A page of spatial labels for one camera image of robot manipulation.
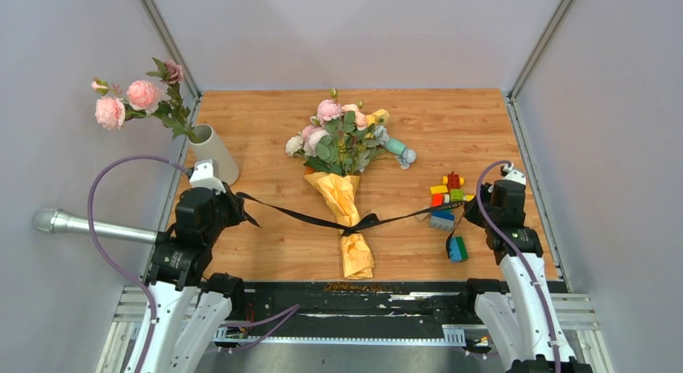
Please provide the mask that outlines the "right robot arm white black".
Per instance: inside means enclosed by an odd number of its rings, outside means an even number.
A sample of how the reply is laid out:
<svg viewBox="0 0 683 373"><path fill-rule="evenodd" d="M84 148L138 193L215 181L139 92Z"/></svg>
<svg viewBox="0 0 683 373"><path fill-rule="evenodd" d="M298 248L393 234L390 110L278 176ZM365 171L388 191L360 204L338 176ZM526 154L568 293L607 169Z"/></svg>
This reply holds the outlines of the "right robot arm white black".
<svg viewBox="0 0 683 373"><path fill-rule="evenodd" d="M469 280L462 316L486 326L506 372L589 372L567 341L553 306L540 239L525 226L524 174L514 170L483 184L465 205L465 219L486 233L507 292L494 280Z"/></svg>

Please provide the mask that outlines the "scattered brown pellets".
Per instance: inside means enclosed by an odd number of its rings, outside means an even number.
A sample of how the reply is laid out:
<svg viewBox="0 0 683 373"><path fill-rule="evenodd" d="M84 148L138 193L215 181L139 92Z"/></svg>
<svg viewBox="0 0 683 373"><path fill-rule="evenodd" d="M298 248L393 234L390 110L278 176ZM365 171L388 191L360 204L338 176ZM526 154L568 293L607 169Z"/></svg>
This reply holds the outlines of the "scattered brown pellets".
<svg viewBox="0 0 683 373"><path fill-rule="evenodd" d="M346 283L346 282L328 283L323 287L324 292L376 293L376 292L381 292L382 290L383 290L383 286L381 284L359 284L359 283Z"/></svg>

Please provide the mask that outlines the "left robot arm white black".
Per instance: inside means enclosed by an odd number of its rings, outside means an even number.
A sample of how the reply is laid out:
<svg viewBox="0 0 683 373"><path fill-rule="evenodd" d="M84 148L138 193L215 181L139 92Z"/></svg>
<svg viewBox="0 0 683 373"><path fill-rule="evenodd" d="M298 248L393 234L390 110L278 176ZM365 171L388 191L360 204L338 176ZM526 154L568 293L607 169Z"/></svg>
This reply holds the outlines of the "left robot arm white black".
<svg viewBox="0 0 683 373"><path fill-rule="evenodd" d="M151 257L144 284L154 299L128 372L195 371L219 325L246 311L243 279L227 273L202 279L223 230L246 220L242 199L227 184L195 187L181 193L175 215Z"/></svg>

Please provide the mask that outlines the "blue green toy block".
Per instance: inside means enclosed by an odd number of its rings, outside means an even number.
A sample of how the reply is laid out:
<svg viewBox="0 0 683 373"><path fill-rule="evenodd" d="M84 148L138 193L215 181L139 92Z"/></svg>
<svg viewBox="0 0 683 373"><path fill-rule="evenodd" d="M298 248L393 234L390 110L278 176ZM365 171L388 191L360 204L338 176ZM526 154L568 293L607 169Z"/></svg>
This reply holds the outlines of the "blue green toy block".
<svg viewBox="0 0 683 373"><path fill-rule="evenodd" d="M451 263L462 263L469 259L466 244L462 236L454 236L446 243L446 251Z"/></svg>

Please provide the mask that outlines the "silver microphone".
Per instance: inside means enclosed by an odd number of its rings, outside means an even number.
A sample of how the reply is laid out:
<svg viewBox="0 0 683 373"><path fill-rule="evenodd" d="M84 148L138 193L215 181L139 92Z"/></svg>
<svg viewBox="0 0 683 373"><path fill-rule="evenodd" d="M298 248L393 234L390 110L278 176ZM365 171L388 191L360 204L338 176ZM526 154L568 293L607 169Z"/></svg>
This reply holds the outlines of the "silver microphone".
<svg viewBox="0 0 683 373"><path fill-rule="evenodd" d="M32 225L36 230L49 234L90 235L89 220L64 209L39 209L32 218ZM150 245L155 244L159 236L158 231L102 221L94 221L93 229L98 237Z"/></svg>

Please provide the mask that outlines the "grey blue toy block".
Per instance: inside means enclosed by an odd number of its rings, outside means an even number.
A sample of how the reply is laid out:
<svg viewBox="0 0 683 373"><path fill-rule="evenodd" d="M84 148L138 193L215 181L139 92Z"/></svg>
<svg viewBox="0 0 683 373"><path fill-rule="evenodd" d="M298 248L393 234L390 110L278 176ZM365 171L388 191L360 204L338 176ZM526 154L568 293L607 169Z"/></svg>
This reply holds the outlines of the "grey blue toy block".
<svg viewBox="0 0 683 373"><path fill-rule="evenodd" d="M448 211L434 211L430 213L429 226L443 231L455 229L455 216Z"/></svg>

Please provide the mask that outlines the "pile of coloured toy blocks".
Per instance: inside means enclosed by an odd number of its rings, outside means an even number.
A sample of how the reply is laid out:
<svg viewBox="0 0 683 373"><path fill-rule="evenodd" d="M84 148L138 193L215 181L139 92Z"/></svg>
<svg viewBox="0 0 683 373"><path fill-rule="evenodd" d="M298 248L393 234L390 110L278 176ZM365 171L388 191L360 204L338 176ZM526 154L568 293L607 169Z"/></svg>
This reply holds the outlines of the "pile of coloured toy blocks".
<svg viewBox="0 0 683 373"><path fill-rule="evenodd" d="M455 172L441 177L441 183L430 187L432 206L439 206L455 201L472 201L474 194L466 194L463 190L465 179Z"/></svg>

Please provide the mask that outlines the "flower bouquet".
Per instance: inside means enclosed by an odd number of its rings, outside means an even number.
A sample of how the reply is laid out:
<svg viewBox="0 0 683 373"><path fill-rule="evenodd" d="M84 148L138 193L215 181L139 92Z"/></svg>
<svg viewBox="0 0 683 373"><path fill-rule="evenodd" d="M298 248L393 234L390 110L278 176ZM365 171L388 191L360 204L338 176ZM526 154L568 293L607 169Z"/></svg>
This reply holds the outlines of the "flower bouquet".
<svg viewBox="0 0 683 373"><path fill-rule="evenodd" d="M341 226L339 246L343 276L350 280L374 275L375 260L369 244L352 228L362 217L355 196L360 175L382 151L386 110L363 112L361 102L342 104L337 89L322 100L309 124L284 146L289 157L304 160L311 172L304 179L324 198Z"/></svg>

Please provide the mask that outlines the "white ceramic vase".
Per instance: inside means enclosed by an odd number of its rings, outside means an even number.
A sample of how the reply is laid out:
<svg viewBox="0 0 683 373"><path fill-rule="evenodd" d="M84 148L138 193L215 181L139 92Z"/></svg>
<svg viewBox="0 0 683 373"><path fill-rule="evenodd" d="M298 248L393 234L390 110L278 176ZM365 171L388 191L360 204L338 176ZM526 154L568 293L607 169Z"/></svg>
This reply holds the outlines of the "white ceramic vase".
<svg viewBox="0 0 683 373"><path fill-rule="evenodd" d="M213 160L217 177L233 185L239 178L240 170L218 133L209 124L199 124L193 132L197 141L191 142L190 146L197 161Z"/></svg>

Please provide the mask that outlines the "teal handheld tool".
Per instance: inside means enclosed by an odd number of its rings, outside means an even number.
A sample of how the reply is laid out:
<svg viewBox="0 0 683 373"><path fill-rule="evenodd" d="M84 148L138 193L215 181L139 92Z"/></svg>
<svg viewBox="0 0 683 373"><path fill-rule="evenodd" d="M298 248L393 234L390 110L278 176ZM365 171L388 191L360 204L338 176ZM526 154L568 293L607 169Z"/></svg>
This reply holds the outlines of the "teal handheld tool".
<svg viewBox="0 0 683 373"><path fill-rule="evenodd" d="M402 156L407 149L404 143L394 138L389 138L387 141L382 142L381 145L387 152L395 156Z"/></svg>

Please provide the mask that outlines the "pink flowers in vase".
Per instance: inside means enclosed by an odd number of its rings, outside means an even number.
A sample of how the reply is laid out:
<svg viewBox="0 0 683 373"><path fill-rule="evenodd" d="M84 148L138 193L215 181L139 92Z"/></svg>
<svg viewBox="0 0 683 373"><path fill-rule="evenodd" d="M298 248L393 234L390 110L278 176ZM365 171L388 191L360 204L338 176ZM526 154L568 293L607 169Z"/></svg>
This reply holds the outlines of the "pink flowers in vase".
<svg viewBox="0 0 683 373"><path fill-rule="evenodd" d="M201 138L189 121L191 110L184 104L180 84L184 67L174 60L153 60L156 70L146 75L159 79L160 88L149 80L137 80L123 90L119 85L95 78L91 89L99 95L95 104L97 123L107 130L119 130L134 119L156 118L172 131L172 137L185 136L192 143Z"/></svg>

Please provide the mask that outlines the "loose blue grey flower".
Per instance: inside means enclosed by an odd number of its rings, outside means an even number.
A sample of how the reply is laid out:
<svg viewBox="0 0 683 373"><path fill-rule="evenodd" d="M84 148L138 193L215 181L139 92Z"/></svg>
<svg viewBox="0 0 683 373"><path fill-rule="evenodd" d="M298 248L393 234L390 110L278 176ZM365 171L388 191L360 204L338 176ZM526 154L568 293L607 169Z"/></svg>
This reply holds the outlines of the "loose blue grey flower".
<svg viewBox="0 0 683 373"><path fill-rule="evenodd" d="M403 169L409 169L411 164L416 161L417 154L414 150L405 148L401 153L396 156L399 166Z"/></svg>

